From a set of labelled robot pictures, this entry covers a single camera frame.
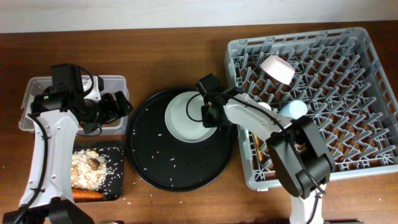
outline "white arm segment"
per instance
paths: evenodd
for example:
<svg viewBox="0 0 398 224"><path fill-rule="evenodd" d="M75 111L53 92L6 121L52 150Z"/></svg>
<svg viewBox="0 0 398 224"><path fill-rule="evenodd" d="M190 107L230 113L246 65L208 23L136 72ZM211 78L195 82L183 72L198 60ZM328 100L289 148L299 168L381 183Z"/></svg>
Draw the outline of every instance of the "white arm segment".
<svg viewBox="0 0 398 224"><path fill-rule="evenodd" d="M326 184L322 184L320 187L324 190L326 188ZM318 192L319 191L317 189L313 190L310 193L310 196L308 196L306 199L290 196L292 199L292 214L289 218L291 224L306 224L308 222L315 203L315 195ZM322 198L318 199L315 215L311 221L311 224L321 223L323 223Z"/></svg>
<svg viewBox="0 0 398 224"><path fill-rule="evenodd" d="M277 118L279 120L279 123L284 128L287 128L291 125L290 120L292 118L282 116L271 111L268 107L266 107L266 105L262 105L252 100L247 93L238 94L235 96L235 98L244 102L248 102L253 106L260 107L274 118ZM261 113L260 111L250 107L245 107L245 105L237 102L234 99L228 100L228 103L224 105L224 111L230 122L241 125L242 127L248 129L264 142L271 136L273 132L280 131L280 128L275 125L274 122L269 119L264 113ZM303 224L307 222L313 210L313 205L315 203L314 196L316 193L318 193L318 190L313 190L310 196L306 199L291 196L292 215L290 216L290 223ZM311 223L323 223L322 199L318 200L317 211Z"/></svg>
<svg viewBox="0 0 398 224"><path fill-rule="evenodd" d="M47 136L50 137L49 153L47 158L47 170L42 189L34 203L30 206L38 207L50 203L51 198L60 197L61 200L68 199L73 202L72 188L70 185L70 174L72 166L72 149L78 131L78 121L73 113L60 112L60 110L47 111L37 118L45 128ZM44 140L39 126L35 125L35 147L33 152L32 166L25 193L19 205L27 204L32 198L34 189L39 183L43 166Z"/></svg>

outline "white plate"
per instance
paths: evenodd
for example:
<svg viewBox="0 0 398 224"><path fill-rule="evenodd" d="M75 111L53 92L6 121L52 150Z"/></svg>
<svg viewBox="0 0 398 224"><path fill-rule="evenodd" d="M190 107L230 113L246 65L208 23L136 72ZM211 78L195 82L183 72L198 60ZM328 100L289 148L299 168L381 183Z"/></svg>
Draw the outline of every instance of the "white plate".
<svg viewBox="0 0 398 224"><path fill-rule="evenodd" d="M194 122L187 116L185 108L188 100L196 95L196 91L188 91L176 96L167 105L164 120L170 133L184 142L200 142L210 137L217 128L205 128L202 122ZM189 104L188 112L193 119L201 120L203 97L196 96Z"/></svg>

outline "metal grid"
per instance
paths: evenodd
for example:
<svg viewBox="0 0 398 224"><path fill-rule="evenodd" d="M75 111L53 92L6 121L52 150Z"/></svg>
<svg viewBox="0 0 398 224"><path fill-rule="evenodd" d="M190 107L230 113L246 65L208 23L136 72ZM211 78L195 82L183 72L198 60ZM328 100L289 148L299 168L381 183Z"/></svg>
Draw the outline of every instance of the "metal grid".
<svg viewBox="0 0 398 224"><path fill-rule="evenodd" d="M227 52L234 84L255 101L266 102L275 110L294 99L308 105L308 115L333 154L336 172L398 164L397 103L369 36L365 31L366 35L358 38L358 30L363 31L237 40L238 47L232 49L230 43ZM261 62L270 55L295 68L291 85L279 83L261 70ZM259 161L253 136L250 132L246 135L254 180L275 179L265 143L261 153L267 159Z"/></svg>

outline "carrot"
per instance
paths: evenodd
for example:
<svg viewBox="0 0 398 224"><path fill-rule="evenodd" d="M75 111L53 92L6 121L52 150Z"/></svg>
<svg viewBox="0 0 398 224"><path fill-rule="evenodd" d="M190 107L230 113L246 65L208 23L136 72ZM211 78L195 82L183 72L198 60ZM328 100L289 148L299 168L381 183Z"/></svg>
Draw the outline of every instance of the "carrot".
<svg viewBox="0 0 398 224"><path fill-rule="evenodd" d="M101 200L103 195L98 192L72 189L72 197L74 200Z"/></svg>

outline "brown food piece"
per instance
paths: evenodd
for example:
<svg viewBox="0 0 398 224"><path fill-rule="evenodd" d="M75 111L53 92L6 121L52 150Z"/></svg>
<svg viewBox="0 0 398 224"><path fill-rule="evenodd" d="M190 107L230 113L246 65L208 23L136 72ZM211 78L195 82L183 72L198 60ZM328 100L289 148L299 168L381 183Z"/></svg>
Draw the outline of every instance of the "brown food piece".
<svg viewBox="0 0 398 224"><path fill-rule="evenodd" d="M92 170L98 170L98 167L101 165L101 163L96 159L88 159L87 164Z"/></svg>
<svg viewBox="0 0 398 224"><path fill-rule="evenodd" d="M72 189L74 200L102 200L103 194L87 190Z"/></svg>
<svg viewBox="0 0 398 224"><path fill-rule="evenodd" d="M262 164L264 162L264 156L262 156L260 150L260 139L255 134L253 134L253 140L254 140L254 147L256 148L257 152L257 158L259 159L259 162Z"/></svg>

